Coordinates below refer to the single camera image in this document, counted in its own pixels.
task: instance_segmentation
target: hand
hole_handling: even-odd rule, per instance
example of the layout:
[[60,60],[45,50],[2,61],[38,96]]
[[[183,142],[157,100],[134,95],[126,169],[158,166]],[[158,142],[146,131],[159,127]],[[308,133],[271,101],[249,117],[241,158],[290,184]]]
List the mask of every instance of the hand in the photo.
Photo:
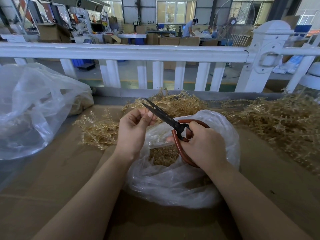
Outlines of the hand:
[[114,153],[129,161],[139,156],[146,139],[146,130],[157,117],[146,108],[134,109],[121,118],[118,142]]
[[[189,142],[180,141],[186,154],[207,174],[223,166],[227,158],[222,135],[194,121],[189,127],[194,134],[193,138]],[[174,143],[173,136],[168,137],[167,141]]]

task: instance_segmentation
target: factory floor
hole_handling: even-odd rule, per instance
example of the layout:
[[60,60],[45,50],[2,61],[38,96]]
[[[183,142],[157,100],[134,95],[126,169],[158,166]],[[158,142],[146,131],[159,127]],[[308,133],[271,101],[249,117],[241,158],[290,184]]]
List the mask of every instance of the factory floor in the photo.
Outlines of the factory floor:
[[[36,59],[37,62],[51,68],[52,70],[64,74],[62,65],[59,61],[52,61],[49,59]],[[15,63],[14,59],[2,58],[0,64]],[[226,67],[226,78],[222,79],[220,91],[221,92],[234,92],[236,88],[239,75],[241,73],[243,63],[232,63],[233,67]],[[215,63],[211,63],[210,72],[208,75],[206,91],[209,91],[214,72]],[[118,70],[122,88],[138,88],[138,70],[136,61],[118,62]],[[184,90],[194,90],[197,78],[198,65],[186,65],[184,77]],[[102,75],[99,65],[90,71],[80,71],[76,68],[76,74],[79,80],[90,86],[103,86]],[[174,88],[174,70],[164,69],[163,72],[163,86],[169,90]],[[269,80],[290,80],[291,74],[277,74],[271,73]],[[152,89],[152,62],[147,61],[147,80],[148,89]]]

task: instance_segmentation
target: white fence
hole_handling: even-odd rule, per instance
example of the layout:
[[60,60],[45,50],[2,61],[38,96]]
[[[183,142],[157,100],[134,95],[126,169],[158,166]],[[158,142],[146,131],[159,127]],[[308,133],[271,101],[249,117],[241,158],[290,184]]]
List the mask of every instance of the white fence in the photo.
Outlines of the white fence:
[[15,58],[18,64],[32,62],[32,58],[56,58],[61,60],[67,76],[77,79],[70,59],[99,60],[105,87],[121,88],[117,60],[137,60],[140,89],[147,89],[147,63],[152,61],[153,89],[163,87],[164,61],[176,61],[174,89],[182,90],[187,61],[199,62],[195,91],[204,91],[211,62],[216,62],[210,91],[218,92],[226,63],[245,63],[235,92],[262,92],[272,69],[282,55],[304,56],[287,90],[292,92],[306,74],[320,48],[304,44],[302,48],[284,48],[292,35],[290,26],[280,20],[270,21],[253,31],[248,47],[209,46],[153,46],[153,45],[107,45],[107,44],[52,44],[0,42],[0,57]]

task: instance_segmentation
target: person's left hand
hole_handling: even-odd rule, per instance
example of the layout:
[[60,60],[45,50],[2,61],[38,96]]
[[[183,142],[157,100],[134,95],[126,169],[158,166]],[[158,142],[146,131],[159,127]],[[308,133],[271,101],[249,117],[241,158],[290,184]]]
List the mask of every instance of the person's left hand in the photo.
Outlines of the person's left hand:
[[146,139],[146,130],[157,117],[146,108],[137,108],[127,113],[119,123],[118,142],[114,153],[129,161],[134,161]]

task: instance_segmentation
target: open plastic bag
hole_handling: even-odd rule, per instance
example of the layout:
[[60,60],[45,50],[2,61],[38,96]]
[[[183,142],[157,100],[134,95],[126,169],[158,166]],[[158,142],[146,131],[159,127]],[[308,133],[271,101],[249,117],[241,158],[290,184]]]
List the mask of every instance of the open plastic bag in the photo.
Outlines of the open plastic bag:
[[68,115],[94,104],[90,87],[39,63],[0,67],[0,160],[45,148]]
[[[236,168],[240,165],[239,136],[232,124],[223,115],[210,110],[201,110],[195,115],[179,119],[197,119],[222,135],[226,142],[227,160]],[[214,184],[198,186],[206,176],[200,168],[194,168],[181,157],[169,167],[154,165],[149,161],[150,149],[171,145],[166,138],[172,127],[166,123],[156,125],[146,133],[140,157],[129,169],[124,189],[137,197],[163,206],[209,208],[221,200]]]

